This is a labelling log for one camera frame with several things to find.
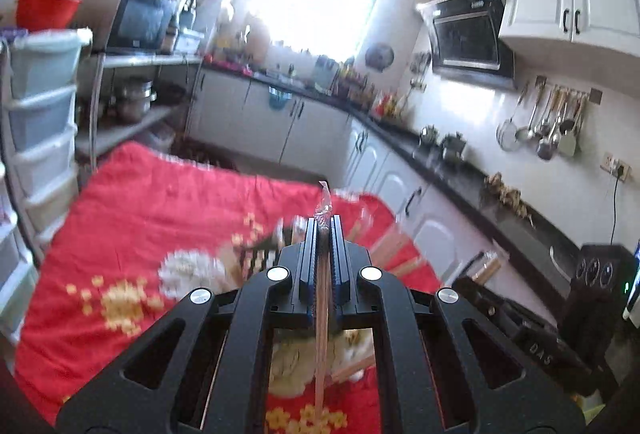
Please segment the black kitchen countertop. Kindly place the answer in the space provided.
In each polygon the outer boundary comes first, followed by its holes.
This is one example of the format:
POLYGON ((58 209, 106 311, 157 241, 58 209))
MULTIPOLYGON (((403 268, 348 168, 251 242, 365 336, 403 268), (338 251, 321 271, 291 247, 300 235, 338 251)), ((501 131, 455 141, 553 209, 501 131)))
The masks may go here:
POLYGON ((409 139, 413 136, 411 131, 375 122, 346 101, 286 85, 258 73, 246 76, 213 63, 204 63, 201 69, 237 79, 254 80, 262 86, 284 90, 352 116, 382 139, 418 176, 442 192, 477 229, 497 240, 511 254, 516 271, 525 278, 551 313, 559 316, 570 293, 570 284, 554 263, 558 261, 564 267, 573 267, 579 247, 533 207, 528 209, 529 217, 526 219, 507 209, 488 192, 484 185, 486 174, 473 164, 464 162, 451 166, 440 157, 437 147, 422 148, 413 157, 409 150, 409 139))

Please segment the hanging steel utensils rack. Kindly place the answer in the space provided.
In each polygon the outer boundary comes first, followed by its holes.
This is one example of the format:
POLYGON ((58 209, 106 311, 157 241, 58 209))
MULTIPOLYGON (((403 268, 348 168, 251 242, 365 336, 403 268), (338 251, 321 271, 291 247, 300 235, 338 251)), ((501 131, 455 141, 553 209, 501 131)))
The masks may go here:
POLYGON ((545 162, 555 155, 572 159, 580 149, 579 138, 588 108, 601 100, 599 89, 568 88, 551 84, 546 76, 537 75, 535 82, 526 82, 512 115, 497 127, 498 146, 504 152, 533 147, 537 157, 545 162), (515 115, 528 98, 532 98, 533 103, 528 121, 518 126, 515 115))

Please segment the dark green perforated utensil basket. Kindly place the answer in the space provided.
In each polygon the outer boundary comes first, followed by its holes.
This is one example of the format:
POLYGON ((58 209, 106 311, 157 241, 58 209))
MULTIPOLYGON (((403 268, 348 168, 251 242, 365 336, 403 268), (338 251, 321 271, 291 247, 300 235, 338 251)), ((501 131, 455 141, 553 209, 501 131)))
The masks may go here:
POLYGON ((279 219, 272 232, 249 245, 242 245, 239 249, 242 280, 277 266, 285 247, 304 241, 307 223, 308 219, 303 216, 294 216, 288 224, 279 219))

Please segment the white lower cabinets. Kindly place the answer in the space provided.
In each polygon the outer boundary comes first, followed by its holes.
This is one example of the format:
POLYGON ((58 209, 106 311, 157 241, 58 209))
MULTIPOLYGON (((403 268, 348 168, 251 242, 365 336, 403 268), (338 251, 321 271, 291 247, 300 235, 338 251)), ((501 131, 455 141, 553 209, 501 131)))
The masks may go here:
POLYGON ((331 105, 207 70, 195 89, 188 134, 255 160, 316 174, 335 190, 376 195, 442 282, 499 264, 497 246, 433 181, 355 117, 331 105))

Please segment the red floral tablecloth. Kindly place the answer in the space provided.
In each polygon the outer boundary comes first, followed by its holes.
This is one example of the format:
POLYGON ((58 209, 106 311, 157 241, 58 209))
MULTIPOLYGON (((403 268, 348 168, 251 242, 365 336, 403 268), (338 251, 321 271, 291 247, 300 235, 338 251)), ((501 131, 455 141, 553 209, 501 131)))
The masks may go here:
MULTIPOLYGON (((373 325, 334 329, 321 433, 397 433, 408 392, 385 334, 431 268, 373 195, 330 192, 369 253, 373 325)), ((243 281, 239 249, 279 219, 316 219, 321 189, 121 146, 73 203, 44 261, 15 370, 1 383, 6 433, 313 433, 316 326, 274 328, 269 269, 243 281)))

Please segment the steel kettle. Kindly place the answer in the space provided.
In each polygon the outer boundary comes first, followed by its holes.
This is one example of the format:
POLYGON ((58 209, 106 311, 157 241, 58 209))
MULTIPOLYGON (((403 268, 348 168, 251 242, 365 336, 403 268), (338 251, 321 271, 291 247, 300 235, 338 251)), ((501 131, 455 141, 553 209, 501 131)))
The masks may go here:
POLYGON ((419 134, 419 146, 431 148, 437 145, 439 131, 434 125, 424 126, 419 134))

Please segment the steel pot on shelf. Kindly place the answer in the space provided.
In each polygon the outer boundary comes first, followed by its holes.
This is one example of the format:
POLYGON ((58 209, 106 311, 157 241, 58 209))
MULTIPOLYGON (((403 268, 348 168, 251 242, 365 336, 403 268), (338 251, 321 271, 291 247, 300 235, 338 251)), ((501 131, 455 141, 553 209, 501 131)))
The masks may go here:
POLYGON ((116 114, 122 123, 137 124, 150 111, 157 93, 152 79, 130 76, 122 79, 115 88, 116 114))

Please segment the steel range hood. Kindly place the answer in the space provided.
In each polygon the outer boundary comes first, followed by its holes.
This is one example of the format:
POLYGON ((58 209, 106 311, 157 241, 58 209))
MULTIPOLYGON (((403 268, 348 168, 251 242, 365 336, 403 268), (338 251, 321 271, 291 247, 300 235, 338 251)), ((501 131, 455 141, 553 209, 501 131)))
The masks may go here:
POLYGON ((504 0, 431 0, 416 5, 433 72, 455 82, 513 90, 513 51, 499 37, 504 0))

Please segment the black microwave oven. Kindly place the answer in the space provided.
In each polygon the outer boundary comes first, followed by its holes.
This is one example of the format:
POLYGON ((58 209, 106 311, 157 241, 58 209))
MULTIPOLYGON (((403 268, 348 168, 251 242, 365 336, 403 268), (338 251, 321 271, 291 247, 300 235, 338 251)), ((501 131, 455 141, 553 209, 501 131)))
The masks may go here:
POLYGON ((96 52, 157 53, 174 13, 171 0, 82 0, 74 23, 92 30, 96 52))

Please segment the blue plastic drawer tower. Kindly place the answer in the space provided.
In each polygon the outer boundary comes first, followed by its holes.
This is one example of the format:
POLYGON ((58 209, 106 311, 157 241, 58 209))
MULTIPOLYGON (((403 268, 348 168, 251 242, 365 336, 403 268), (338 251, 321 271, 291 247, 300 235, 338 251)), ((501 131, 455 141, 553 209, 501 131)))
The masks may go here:
POLYGON ((1 153, 23 237, 39 263, 78 196, 77 70, 92 32, 1 41, 1 153))

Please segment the red plastic basin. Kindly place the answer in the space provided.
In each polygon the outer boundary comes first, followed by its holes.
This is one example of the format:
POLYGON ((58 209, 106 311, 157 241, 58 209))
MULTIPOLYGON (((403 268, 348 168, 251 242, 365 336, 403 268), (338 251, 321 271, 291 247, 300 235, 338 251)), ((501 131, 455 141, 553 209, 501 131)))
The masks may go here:
POLYGON ((15 23, 29 32, 64 30, 82 0, 17 0, 15 23))

